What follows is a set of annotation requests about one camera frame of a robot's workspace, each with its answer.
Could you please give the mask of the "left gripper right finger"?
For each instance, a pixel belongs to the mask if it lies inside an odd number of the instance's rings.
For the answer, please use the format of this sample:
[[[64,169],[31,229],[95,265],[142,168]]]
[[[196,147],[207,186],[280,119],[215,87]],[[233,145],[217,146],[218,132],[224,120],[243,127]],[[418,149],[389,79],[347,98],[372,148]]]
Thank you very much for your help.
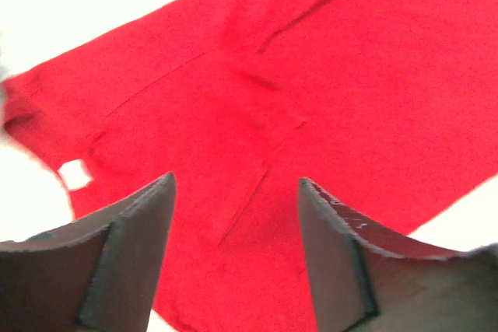
[[[403,236],[315,182],[300,231],[320,331],[495,331],[497,247],[467,252]]]

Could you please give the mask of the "red t shirt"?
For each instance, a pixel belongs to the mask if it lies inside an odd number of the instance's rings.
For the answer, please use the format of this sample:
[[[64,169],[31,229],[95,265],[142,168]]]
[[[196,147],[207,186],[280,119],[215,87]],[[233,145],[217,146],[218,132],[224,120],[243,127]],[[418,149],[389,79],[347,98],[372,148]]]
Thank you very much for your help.
[[[176,0],[9,79],[4,127],[92,178],[167,172],[155,310],[179,331],[314,331],[297,184],[404,234],[497,173],[497,0]]]

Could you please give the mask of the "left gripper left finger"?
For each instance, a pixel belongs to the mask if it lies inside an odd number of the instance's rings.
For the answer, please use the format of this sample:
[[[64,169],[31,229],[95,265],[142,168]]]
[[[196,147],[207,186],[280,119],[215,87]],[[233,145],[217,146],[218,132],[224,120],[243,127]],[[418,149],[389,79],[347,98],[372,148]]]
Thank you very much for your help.
[[[144,331],[174,213],[168,173],[77,221],[1,245],[3,331]]]

